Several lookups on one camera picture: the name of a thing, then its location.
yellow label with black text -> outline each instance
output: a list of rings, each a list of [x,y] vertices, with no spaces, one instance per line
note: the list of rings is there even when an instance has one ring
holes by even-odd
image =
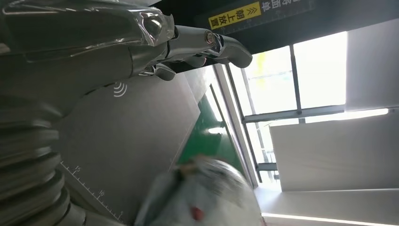
[[[240,8],[208,18],[211,29],[224,27],[236,22],[244,21],[255,16],[260,16],[261,8],[259,2],[254,2]]]

black ceiling beam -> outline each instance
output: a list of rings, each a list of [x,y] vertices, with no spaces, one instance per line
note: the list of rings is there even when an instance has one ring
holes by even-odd
[[[237,5],[238,2],[162,0],[154,6],[165,14],[173,14],[175,24],[197,26],[194,22],[196,15],[217,11],[218,8],[225,8],[229,4]],[[243,2],[245,5],[255,1]],[[255,54],[399,18],[399,0],[317,0],[315,3],[316,8],[310,12],[252,27],[229,36],[239,40]]]

white plastic bag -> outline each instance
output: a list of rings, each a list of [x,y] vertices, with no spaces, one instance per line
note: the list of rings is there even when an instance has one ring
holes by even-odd
[[[135,226],[263,226],[259,205],[229,164],[196,159],[194,167],[159,176]]]

bolt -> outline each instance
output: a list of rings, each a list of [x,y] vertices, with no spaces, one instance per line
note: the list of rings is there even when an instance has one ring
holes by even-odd
[[[213,46],[215,44],[215,35],[211,31],[206,31],[205,41],[208,45]]]

white wall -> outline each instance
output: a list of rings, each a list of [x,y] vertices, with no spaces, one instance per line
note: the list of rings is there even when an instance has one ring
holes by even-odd
[[[399,188],[399,113],[271,128],[283,191]]]
[[[399,19],[348,32],[346,108],[399,106]]]
[[[399,225],[399,189],[279,193],[258,188],[255,194],[262,213],[269,215]],[[266,217],[266,222],[293,226],[323,225],[322,221],[280,217]],[[342,226],[342,223],[328,223],[328,226],[333,225]]]

